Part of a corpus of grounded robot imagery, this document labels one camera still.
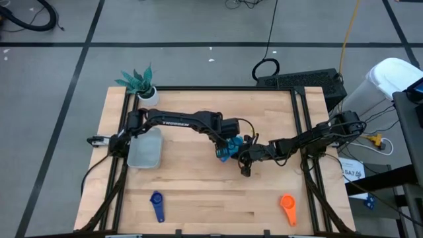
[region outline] wooden tabletop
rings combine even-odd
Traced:
[[[121,87],[109,88],[98,134],[117,132],[124,92]],[[327,120],[321,88],[306,88],[306,93],[312,125]],[[245,118],[260,134],[261,144],[297,135],[289,92],[159,91],[159,96],[160,102],[155,108],[160,110],[185,113],[209,110],[222,112],[224,118]],[[303,118],[299,97],[298,105]],[[248,124],[240,122],[240,126],[241,135],[251,134]],[[313,234],[299,152],[291,156],[284,167],[273,161],[253,163],[251,177],[247,178],[241,175],[236,160],[222,163],[215,157],[213,143],[206,135],[188,128],[158,128],[164,136],[161,166],[155,170],[129,168],[119,233],[172,234],[175,229],[181,229],[184,234],[260,235],[269,229],[273,235]],[[337,157],[334,149],[328,149],[327,153]],[[90,166],[105,155],[105,147],[93,149]],[[324,157],[320,164],[328,202],[345,224],[355,230],[338,162]],[[87,177],[75,229],[83,227],[104,200],[110,165],[111,158]],[[157,222],[149,201],[154,190],[164,196],[164,223]],[[279,206],[285,193],[294,196],[296,201],[296,227],[289,226]],[[320,230],[324,231],[321,207],[316,204]],[[114,209],[113,204],[108,228]]]

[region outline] potted plant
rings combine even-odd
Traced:
[[[144,106],[153,106],[159,102],[159,95],[157,89],[151,84],[153,72],[150,66],[144,71],[144,76],[141,76],[134,70],[134,76],[122,71],[122,75],[128,81],[117,79],[119,85],[125,86],[128,90],[126,93],[135,94],[141,100]]]

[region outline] white pot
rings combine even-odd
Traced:
[[[140,95],[138,95],[138,98],[141,101],[141,105],[143,106],[155,106],[157,105],[157,103],[159,103],[159,94],[157,93],[157,89],[156,87],[153,87],[154,89],[154,94],[153,96],[151,96],[148,99],[145,99],[143,97],[141,97]]]

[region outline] green plant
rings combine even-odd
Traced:
[[[151,80],[153,78],[153,72],[150,66],[144,71],[144,76],[141,76],[134,70],[134,76],[131,76],[129,73],[122,71],[122,75],[128,81],[117,79],[117,82],[121,86],[125,86],[128,90],[128,94],[140,94],[144,98],[149,98],[154,93],[153,85]]]

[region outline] yellow connector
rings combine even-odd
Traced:
[[[375,146],[380,147],[382,142],[382,134],[376,134],[376,136],[362,136],[363,138],[367,138],[369,141],[372,141]]]

